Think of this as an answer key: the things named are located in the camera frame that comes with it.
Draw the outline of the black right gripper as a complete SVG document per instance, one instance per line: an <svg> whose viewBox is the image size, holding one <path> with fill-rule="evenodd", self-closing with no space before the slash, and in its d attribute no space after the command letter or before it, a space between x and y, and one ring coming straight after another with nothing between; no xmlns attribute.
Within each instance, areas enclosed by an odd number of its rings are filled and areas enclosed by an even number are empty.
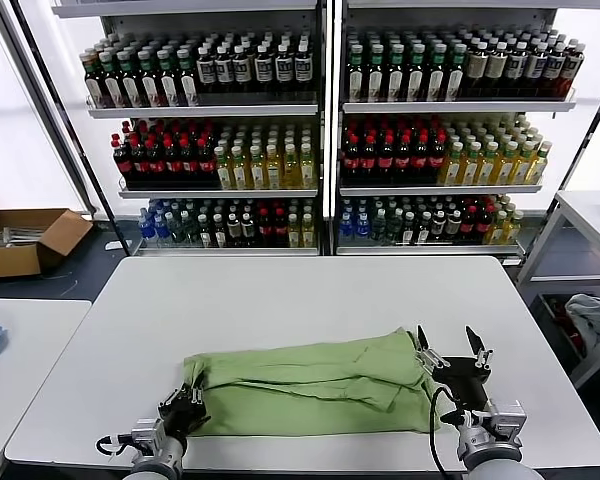
<svg viewBox="0 0 600 480"><path fill-rule="evenodd" d="M417 357L426 371L432 371L434 381L449 388L459 408L482 411L488 400L484 384L491 374L490 360L494 351L485 347L482 338L470 326L466 326L465 331L475 359L442 357L430 348L421 325L417 326Z"/></svg>

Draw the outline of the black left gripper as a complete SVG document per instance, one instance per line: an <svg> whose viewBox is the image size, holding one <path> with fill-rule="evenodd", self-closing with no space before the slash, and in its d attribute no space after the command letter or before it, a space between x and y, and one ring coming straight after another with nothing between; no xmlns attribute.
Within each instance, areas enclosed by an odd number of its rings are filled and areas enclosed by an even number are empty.
<svg viewBox="0 0 600 480"><path fill-rule="evenodd" d="M159 403L158 412L168 436L187 436L211 419L203 393L204 378L197 377L190 389L182 384Z"/></svg>

